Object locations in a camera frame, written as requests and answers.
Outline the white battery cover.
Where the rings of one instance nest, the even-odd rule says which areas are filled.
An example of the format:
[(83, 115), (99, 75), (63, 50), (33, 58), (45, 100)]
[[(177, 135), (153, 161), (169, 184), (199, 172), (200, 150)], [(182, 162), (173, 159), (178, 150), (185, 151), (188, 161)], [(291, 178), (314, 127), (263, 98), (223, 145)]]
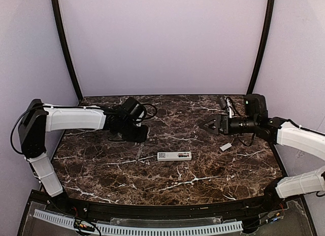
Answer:
[(229, 148), (231, 148), (231, 147), (232, 147), (232, 144), (231, 144), (231, 143), (227, 143), (227, 144), (221, 146), (221, 147), (220, 147), (220, 150), (221, 150), (221, 151), (225, 151), (225, 150), (227, 150), (227, 149), (229, 149)]

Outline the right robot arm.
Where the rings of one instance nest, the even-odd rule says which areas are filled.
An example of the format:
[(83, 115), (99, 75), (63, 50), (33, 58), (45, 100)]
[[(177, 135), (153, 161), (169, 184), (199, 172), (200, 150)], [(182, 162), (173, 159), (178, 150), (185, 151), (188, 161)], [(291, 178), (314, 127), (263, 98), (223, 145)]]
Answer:
[[(233, 116), (237, 110), (227, 97), (221, 106), (227, 114), (209, 117), (199, 124), (201, 129), (214, 135), (251, 133), (269, 144), (292, 147), (324, 159), (324, 133), (302, 127), (290, 119), (270, 118), (263, 95), (244, 96), (245, 116)], [(277, 178), (265, 188), (264, 196), (277, 200), (314, 192), (324, 192), (324, 167), (293, 177)]]

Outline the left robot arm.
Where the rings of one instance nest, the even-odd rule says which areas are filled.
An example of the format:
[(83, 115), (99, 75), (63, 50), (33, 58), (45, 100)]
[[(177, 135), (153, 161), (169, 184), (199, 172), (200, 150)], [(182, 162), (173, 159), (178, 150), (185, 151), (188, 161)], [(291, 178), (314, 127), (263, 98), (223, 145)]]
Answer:
[(13, 126), (18, 131), (20, 149), (12, 149), (23, 155), (36, 173), (45, 191), (51, 197), (64, 192), (45, 147), (46, 133), (67, 129), (107, 130), (120, 134), (126, 142), (143, 143), (149, 128), (144, 104), (130, 97), (123, 104), (113, 107), (56, 106), (34, 99)]

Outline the white remote control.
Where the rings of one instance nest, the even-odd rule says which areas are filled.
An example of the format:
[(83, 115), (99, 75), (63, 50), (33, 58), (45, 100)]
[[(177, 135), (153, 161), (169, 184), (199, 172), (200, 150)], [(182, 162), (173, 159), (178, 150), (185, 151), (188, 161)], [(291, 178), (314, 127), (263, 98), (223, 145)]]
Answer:
[[(178, 154), (179, 153), (188, 153), (188, 154), (190, 154), (191, 159), (190, 160), (178, 159)], [(158, 152), (157, 153), (157, 160), (158, 161), (191, 161), (192, 160), (192, 154), (191, 154), (191, 152)]]

